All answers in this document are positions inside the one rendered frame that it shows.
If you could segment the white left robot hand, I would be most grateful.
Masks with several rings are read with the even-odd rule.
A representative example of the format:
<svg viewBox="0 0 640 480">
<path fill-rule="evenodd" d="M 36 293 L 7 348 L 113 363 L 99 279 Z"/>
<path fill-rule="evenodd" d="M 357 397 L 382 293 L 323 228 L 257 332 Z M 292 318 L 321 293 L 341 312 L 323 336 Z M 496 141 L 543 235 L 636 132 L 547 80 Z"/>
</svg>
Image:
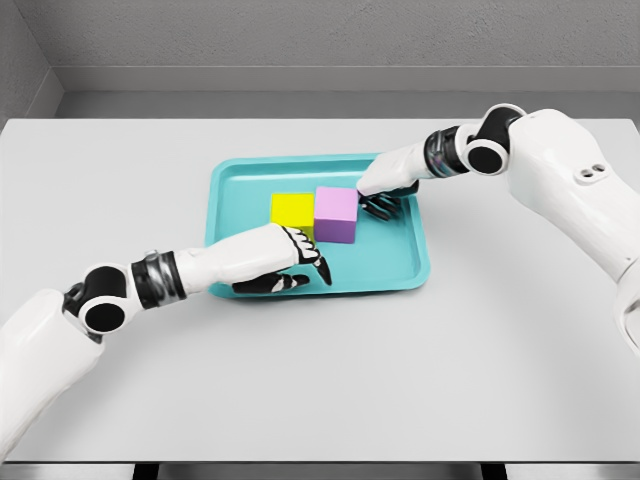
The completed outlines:
<svg viewBox="0 0 640 480">
<path fill-rule="evenodd" d="M 302 230 L 276 223 L 254 228 L 213 245 L 215 281 L 236 294 L 273 294 L 310 283 L 304 274 L 288 274 L 296 265 L 312 265 L 323 282 L 333 284 L 327 260 Z"/>
</svg>

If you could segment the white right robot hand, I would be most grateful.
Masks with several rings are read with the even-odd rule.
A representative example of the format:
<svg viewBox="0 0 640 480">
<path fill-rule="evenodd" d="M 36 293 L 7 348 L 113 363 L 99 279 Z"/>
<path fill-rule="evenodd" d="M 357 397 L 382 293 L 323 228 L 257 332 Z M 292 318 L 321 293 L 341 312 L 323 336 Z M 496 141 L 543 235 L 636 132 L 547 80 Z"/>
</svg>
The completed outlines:
<svg viewBox="0 0 640 480">
<path fill-rule="evenodd" d="M 362 209 L 390 220 L 399 212 L 400 199 L 418 191 L 421 167 L 413 147 L 379 154 L 356 183 Z"/>
</svg>

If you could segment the yellow cube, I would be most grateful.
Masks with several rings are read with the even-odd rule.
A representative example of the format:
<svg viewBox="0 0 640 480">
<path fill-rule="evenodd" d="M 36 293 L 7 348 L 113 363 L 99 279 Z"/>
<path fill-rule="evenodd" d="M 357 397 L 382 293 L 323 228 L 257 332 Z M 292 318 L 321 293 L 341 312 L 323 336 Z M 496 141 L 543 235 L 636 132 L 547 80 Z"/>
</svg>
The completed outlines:
<svg viewBox="0 0 640 480">
<path fill-rule="evenodd" d="M 313 241 L 314 205 L 313 193 L 273 193 L 271 195 L 270 221 L 302 230 Z"/>
</svg>

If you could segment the pink cube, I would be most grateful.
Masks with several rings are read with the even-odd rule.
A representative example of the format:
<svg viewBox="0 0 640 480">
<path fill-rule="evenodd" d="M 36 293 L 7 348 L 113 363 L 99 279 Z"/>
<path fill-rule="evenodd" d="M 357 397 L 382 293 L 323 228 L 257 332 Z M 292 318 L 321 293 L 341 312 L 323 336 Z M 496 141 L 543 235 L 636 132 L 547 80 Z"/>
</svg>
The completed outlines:
<svg viewBox="0 0 640 480">
<path fill-rule="evenodd" d="M 315 191 L 314 238 L 317 242 L 352 244 L 358 216 L 354 188 L 319 186 Z"/>
</svg>

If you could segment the teal plastic tray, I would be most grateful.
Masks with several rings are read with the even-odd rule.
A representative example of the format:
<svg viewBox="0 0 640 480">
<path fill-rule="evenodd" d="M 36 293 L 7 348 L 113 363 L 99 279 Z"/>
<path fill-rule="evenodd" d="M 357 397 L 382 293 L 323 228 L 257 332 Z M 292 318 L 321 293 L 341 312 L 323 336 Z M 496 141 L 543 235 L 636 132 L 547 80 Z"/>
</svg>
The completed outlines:
<svg viewBox="0 0 640 480">
<path fill-rule="evenodd" d="M 374 154 L 334 154 L 236 158 L 221 162 L 210 178 L 205 245 L 262 226 L 269 221 L 274 193 L 307 193 L 319 186 L 352 188 Z M 409 290 L 429 277 L 431 265 L 418 202 L 401 200 L 389 221 L 359 212 L 352 244 L 322 243 L 332 285 L 311 265 L 296 265 L 289 274 L 310 282 L 289 295 L 329 295 Z"/>
</svg>

